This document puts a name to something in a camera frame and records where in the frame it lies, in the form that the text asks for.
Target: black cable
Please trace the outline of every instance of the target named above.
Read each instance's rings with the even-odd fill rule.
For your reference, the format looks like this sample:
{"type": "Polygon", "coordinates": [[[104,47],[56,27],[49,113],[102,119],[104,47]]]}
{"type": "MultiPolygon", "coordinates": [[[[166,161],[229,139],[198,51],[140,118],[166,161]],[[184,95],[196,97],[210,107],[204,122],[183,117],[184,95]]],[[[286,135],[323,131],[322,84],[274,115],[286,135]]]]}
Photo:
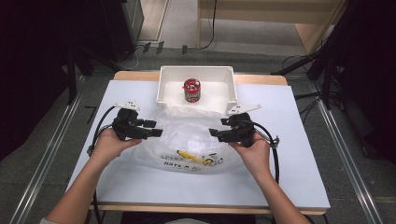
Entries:
{"type": "Polygon", "coordinates": [[[87,216],[85,217],[84,224],[90,224],[91,221],[91,210],[88,210],[87,216]]]}
{"type": "Polygon", "coordinates": [[[111,111],[112,109],[114,109],[114,108],[115,108],[114,105],[111,106],[111,107],[105,112],[105,114],[102,116],[102,118],[100,119],[100,121],[99,121],[99,123],[98,123],[98,126],[96,127],[95,134],[93,135],[92,147],[94,147],[95,144],[96,144],[96,140],[97,140],[97,138],[98,138],[98,136],[99,136],[100,126],[102,125],[103,120],[105,119],[105,117],[107,116],[107,114],[110,113],[110,111],[111,111]]]}
{"type": "Polygon", "coordinates": [[[304,215],[304,216],[309,221],[309,223],[315,224],[314,220],[311,217],[309,217],[308,215],[304,215]]]}
{"type": "Polygon", "coordinates": [[[95,210],[95,216],[96,216],[96,220],[97,220],[98,224],[102,224],[102,219],[99,214],[99,206],[98,206],[98,199],[96,196],[96,191],[93,194],[93,209],[95,210]]]}
{"type": "Polygon", "coordinates": [[[311,96],[321,96],[322,91],[315,91],[315,92],[311,92],[308,94],[300,94],[300,95],[294,95],[294,99],[295,100],[300,100],[306,97],[311,97],[311,96]]]}
{"type": "Polygon", "coordinates": [[[267,134],[269,141],[270,141],[270,146],[271,149],[273,150],[273,157],[274,157],[274,166],[275,166],[275,181],[277,184],[279,184],[279,159],[277,156],[277,151],[276,151],[276,147],[277,147],[277,143],[274,141],[274,138],[272,137],[272,135],[268,132],[267,129],[265,129],[262,125],[260,125],[259,123],[253,122],[251,120],[238,120],[238,122],[241,123],[247,123],[247,124],[253,124],[257,127],[259,127],[260,129],[262,129],[265,134],[267,134]]]}
{"type": "Polygon", "coordinates": [[[210,42],[203,48],[199,48],[198,50],[203,50],[203,49],[207,49],[213,42],[213,39],[215,38],[215,19],[216,19],[216,6],[218,4],[218,0],[215,0],[215,7],[213,9],[213,19],[212,19],[212,38],[210,40],[210,42]]]}
{"type": "Polygon", "coordinates": [[[306,56],[306,55],[292,55],[292,56],[289,56],[289,57],[287,57],[286,59],[283,60],[283,62],[282,62],[282,69],[285,69],[285,62],[286,62],[288,59],[294,58],[294,57],[300,57],[300,60],[302,60],[302,59],[304,59],[304,58],[306,58],[306,57],[308,57],[308,56],[306,56]]]}
{"type": "MultiPolygon", "coordinates": [[[[212,28],[212,25],[210,24],[210,19],[208,18],[207,19],[207,24],[209,25],[209,29],[210,29],[210,31],[212,32],[212,35],[214,36],[215,35],[215,30],[212,28]]],[[[216,45],[218,44],[218,43],[216,43],[216,41],[213,39],[213,41],[215,42],[215,46],[212,48],[212,49],[215,49],[216,48],[216,45]]]]}
{"type": "Polygon", "coordinates": [[[313,102],[311,102],[311,104],[309,104],[309,105],[307,105],[306,107],[305,107],[305,109],[303,109],[302,111],[300,111],[299,113],[300,113],[300,115],[302,115],[305,111],[308,111],[308,110],[310,110],[310,109],[312,109],[312,107],[317,103],[317,99],[315,99],[313,102]]]}
{"type": "Polygon", "coordinates": [[[324,221],[326,222],[326,224],[330,224],[329,219],[327,219],[326,214],[323,214],[323,218],[324,218],[324,221]]]}
{"type": "Polygon", "coordinates": [[[102,213],[102,221],[103,220],[105,220],[105,215],[107,214],[107,212],[106,211],[103,211],[103,213],[102,213]]]}
{"type": "MultiPolygon", "coordinates": [[[[110,125],[107,125],[107,126],[105,126],[104,128],[102,128],[102,129],[100,128],[100,127],[102,126],[103,120],[106,118],[106,116],[108,115],[108,113],[110,113],[110,111],[111,111],[112,109],[114,109],[114,108],[115,108],[115,106],[111,106],[111,107],[105,112],[105,114],[102,116],[102,118],[99,120],[99,123],[98,123],[98,125],[97,125],[97,127],[96,127],[96,130],[95,130],[95,134],[93,135],[92,145],[91,145],[90,148],[89,148],[89,152],[88,152],[89,156],[91,156],[91,154],[92,154],[92,152],[93,152],[94,146],[95,146],[95,144],[96,144],[97,138],[99,137],[100,133],[101,133],[104,129],[106,129],[106,128],[108,128],[108,127],[110,126],[110,125]]],[[[97,220],[98,224],[102,224],[103,220],[101,219],[100,213],[99,213],[99,206],[98,206],[96,191],[95,191],[95,193],[93,194],[93,209],[94,209],[94,211],[95,211],[95,216],[96,216],[96,220],[97,220]]]]}
{"type": "Polygon", "coordinates": [[[305,123],[306,118],[308,117],[309,112],[317,105],[317,103],[321,100],[321,97],[318,97],[308,108],[308,110],[305,113],[304,119],[303,119],[303,124],[305,123]]]}

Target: transparent plastic bag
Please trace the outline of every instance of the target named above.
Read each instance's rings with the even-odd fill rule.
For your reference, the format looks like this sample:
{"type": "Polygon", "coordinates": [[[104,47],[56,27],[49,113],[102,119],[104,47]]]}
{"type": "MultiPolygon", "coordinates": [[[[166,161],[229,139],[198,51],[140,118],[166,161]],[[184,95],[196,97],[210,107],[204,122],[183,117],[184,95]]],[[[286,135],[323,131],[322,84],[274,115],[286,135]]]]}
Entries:
{"type": "Polygon", "coordinates": [[[222,115],[187,107],[172,106],[156,111],[152,118],[163,129],[133,147],[130,159],[139,165],[192,174],[218,174],[243,165],[240,156],[226,143],[210,135],[209,128],[227,130],[222,115]]]}

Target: soda can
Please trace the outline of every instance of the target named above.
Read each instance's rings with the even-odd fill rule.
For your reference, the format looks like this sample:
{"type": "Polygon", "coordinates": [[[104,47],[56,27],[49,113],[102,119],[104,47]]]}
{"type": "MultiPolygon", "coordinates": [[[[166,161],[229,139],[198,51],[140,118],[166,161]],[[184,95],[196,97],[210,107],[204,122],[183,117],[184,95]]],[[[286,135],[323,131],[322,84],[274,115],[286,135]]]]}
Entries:
{"type": "Polygon", "coordinates": [[[184,82],[184,98],[190,103],[201,99],[201,82],[195,78],[189,78],[184,82]]]}

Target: white table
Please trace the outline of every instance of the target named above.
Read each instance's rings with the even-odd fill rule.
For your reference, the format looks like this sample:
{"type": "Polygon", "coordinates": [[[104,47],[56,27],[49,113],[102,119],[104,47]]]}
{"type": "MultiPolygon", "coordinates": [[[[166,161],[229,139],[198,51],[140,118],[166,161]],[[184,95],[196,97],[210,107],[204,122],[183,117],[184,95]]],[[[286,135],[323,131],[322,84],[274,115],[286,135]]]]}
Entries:
{"type": "MultiPolygon", "coordinates": [[[[123,79],[123,76],[133,73],[121,72],[118,77],[123,79]]],[[[262,79],[265,76],[245,77],[262,79]]],[[[245,77],[235,76],[236,83],[244,82],[241,79],[245,77]]],[[[156,78],[158,73],[154,73],[154,76],[148,73],[148,79],[153,81],[110,81],[69,186],[88,160],[86,151],[92,142],[99,119],[115,102],[136,100],[141,106],[141,119],[149,119],[150,111],[158,109],[155,103],[158,88],[156,78]]],[[[239,104],[262,105],[262,109],[249,112],[251,119],[280,138],[278,157],[281,188],[304,214],[324,214],[330,208],[330,204],[291,88],[279,85],[236,84],[236,92],[239,104]]],[[[106,117],[104,124],[111,123],[117,112],[118,109],[113,110],[106,117]]],[[[128,150],[130,149],[111,162],[102,173],[97,188],[101,210],[270,213],[260,188],[243,166],[217,175],[183,174],[132,164],[127,160],[128,150]]]]}

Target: wooden table frame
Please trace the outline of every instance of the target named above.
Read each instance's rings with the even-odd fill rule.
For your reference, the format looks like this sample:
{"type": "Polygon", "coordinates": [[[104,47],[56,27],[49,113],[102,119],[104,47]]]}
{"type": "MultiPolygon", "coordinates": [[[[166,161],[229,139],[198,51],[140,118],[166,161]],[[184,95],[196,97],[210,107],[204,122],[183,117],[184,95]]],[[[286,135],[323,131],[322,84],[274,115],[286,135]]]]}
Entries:
{"type": "MultiPolygon", "coordinates": [[[[138,80],[138,81],[158,81],[159,71],[136,71],[118,72],[113,80],[138,80]]],[[[237,84],[259,84],[259,85],[281,85],[287,86],[287,80],[282,76],[273,75],[234,75],[237,84]]],[[[204,213],[204,214],[271,214],[268,206],[201,206],[201,205],[175,205],[175,204],[150,204],[150,203],[100,203],[100,210],[107,211],[135,211],[135,212],[162,212],[162,213],[204,213]]],[[[326,209],[304,209],[300,210],[305,215],[323,215],[326,209]]]]}

